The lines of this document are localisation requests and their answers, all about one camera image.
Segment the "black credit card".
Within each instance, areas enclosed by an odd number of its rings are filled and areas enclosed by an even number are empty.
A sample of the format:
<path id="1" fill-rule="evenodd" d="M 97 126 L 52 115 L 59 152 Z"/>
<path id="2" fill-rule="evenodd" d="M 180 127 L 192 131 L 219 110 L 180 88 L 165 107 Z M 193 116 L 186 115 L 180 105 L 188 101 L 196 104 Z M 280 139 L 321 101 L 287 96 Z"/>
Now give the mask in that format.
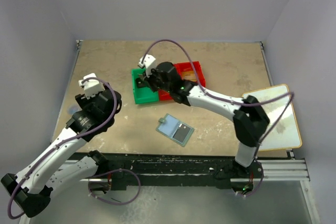
<path id="1" fill-rule="evenodd" d="M 138 74 L 138 77 L 135 80 L 135 84 L 137 88 L 148 87 L 148 83 L 143 74 Z"/>
<path id="2" fill-rule="evenodd" d="M 179 143 L 183 143 L 187 138 L 191 128 L 185 124 L 180 124 L 177 128 L 175 134 L 173 135 L 173 139 L 178 141 Z"/>

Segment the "gold credit card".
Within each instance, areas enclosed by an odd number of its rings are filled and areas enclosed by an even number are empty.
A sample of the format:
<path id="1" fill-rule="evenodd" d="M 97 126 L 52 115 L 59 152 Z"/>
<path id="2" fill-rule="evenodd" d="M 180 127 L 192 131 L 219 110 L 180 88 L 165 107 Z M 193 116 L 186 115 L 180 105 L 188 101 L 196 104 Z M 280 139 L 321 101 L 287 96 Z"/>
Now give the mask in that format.
<path id="1" fill-rule="evenodd" d="M 193 70 L 182 71 L 181 75 L 182 75 L 182 78 L 185 79 L 185 80 L 197 82 L 197 78 L 196 78 L 195 72 Z"/>

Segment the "green card holder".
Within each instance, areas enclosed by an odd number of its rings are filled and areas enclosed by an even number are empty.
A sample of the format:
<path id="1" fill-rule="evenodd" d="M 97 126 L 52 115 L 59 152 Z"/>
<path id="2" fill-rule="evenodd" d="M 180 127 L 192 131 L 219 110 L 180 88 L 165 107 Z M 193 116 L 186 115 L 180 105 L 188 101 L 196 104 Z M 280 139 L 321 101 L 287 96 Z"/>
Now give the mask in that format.
<path id="1" fill-rule="evenodd" d="M 172 140 L 173 142 L 175 142 L 176 144 L 184 147 L 187 142 L 189 141 L 189 139 L 191 138 L 192 134 L 194 133 L 194 128 L 187 125 L 188 127 L 191 128 L 187 138 L 185 139 L 185 141 L 183 143 L 179 143 L 178 141 L 173 139 L 173 135 L 175 134 L 177 128 L 179 127 L 180 124 L 185 124 L 186 123 L 180 121 L 179 119 L 173 117 L 170 114 L 166 114 L 164 117 L 159 119 L 159 124 L 156 127 L 156 131 L 159 132 L 160 134 L 164 135 L 165 137 L 169 138 L 170 140 Z"/>

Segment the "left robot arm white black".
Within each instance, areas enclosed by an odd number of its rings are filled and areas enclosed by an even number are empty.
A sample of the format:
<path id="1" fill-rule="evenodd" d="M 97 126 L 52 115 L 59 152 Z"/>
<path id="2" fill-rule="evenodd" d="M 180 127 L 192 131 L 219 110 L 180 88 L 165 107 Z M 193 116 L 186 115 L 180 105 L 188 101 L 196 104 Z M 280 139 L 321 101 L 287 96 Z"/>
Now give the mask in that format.
<path id="1" fill-rule="evenodd" d="M 106 159 L 98 151 L 86 155 L 72 167 L 60 167 L 94 136 L 106 132 L 114 124 L 114 116 L 121 110 L 122 96 L 105 89 L 92 97 L 79 94 L 75 99 L 80 110 L 71 116 L 58 137 L 26 168 L 1 178 L 10 195 L 7 214 L 11 219 L 16 218 L 11 213 L 12 203 L 20 207 L 23 215 L 32 218 L 49 205 L 62 186 L 85 177 L 102 178 L 107 174 Z"/>

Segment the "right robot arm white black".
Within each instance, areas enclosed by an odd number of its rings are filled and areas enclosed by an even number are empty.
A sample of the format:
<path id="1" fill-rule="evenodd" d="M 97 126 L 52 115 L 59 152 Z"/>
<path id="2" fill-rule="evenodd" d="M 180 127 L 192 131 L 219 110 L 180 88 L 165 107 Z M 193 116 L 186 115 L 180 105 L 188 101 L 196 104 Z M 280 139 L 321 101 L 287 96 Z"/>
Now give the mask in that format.
<path id="1" fill-rule="evenodd" d="M 250 174 L 260 139 L 270 123 L 258 100 L 254 96 L 243 99 L 206 90 L 197 82 L 182 79 L 171 62 L 146 62 L 144 67 L 143 81 L 152 91 L 163 90 L 176 103 L 206 109 L 233 122 L 239 140 L 233 170 L 238 177 Z"/>

